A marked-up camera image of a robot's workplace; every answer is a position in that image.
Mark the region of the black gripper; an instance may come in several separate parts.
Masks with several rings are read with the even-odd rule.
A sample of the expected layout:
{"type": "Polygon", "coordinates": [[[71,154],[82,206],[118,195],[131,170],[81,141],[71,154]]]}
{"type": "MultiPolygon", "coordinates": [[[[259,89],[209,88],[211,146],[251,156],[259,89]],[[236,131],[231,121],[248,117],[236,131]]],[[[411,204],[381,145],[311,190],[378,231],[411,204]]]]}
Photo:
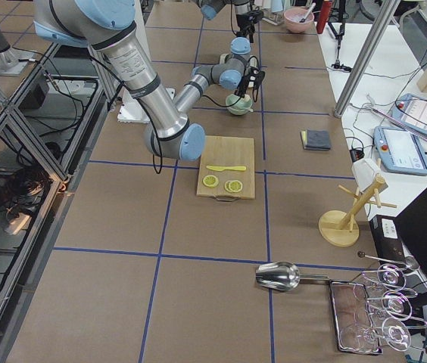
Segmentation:
{"type": "Polygon", "coordinates": [[[235,92],[235,94],[239,98],[243,98],[248,92],[248,86],[252,84],[252,99],[253,102],[257,102],[259,88],[264,81],[265,75],[266,74],[263,70],[260,70],[256,67],[249,67],[247,73],[243,75],[241,82],[238,85],[238,90],[235,92]]]}

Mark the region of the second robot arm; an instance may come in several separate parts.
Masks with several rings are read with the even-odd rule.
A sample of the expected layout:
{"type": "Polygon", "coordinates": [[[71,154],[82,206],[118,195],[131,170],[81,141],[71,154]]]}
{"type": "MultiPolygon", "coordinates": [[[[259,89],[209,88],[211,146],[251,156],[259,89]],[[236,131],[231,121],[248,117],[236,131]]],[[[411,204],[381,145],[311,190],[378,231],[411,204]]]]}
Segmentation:
{"type": "MultiPolygon", "coordinates": [[[[138,1],[142,7],[144,23],[148,21],[149,14],[154,8],[153,1],[138,1]]],[[[33,33],[32,25],[33,5],[32,1],[0,1],[0,29],[11,38],[8,40],[11,46],[19,45],[19,38],[33,33]]],[[[247,29],[247,25],[241,24],[240,20],[233,20],[237,15],[231,14],[231,30],[235,33],[247,29]]],[[[87,57],[88,51],[83,48],[69,47],[65,51],[59,51],[62,57],[87,57]]]]}

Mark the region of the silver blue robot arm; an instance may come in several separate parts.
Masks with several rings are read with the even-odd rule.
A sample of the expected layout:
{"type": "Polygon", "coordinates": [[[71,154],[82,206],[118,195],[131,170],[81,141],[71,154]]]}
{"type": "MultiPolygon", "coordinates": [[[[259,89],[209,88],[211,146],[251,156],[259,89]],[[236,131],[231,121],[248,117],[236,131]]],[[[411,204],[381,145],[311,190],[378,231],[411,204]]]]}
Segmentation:
{"type": "Polygon", "coordinates": [[[204,149],[205,131],[191,123],[188,111],[213,84],[236,92],[247,88],[254,25],[263,12],[251,1],[231,1],[239,30],[224,62],[194,68],[192,79],[174,98],[170,97],[136,37],[133,1],[36,1],[36,34],[50,42],[78,48],[92,47],[112,64],[132,98],[150,123],[145,144],[154,155],[193,161],[204,149]]]}

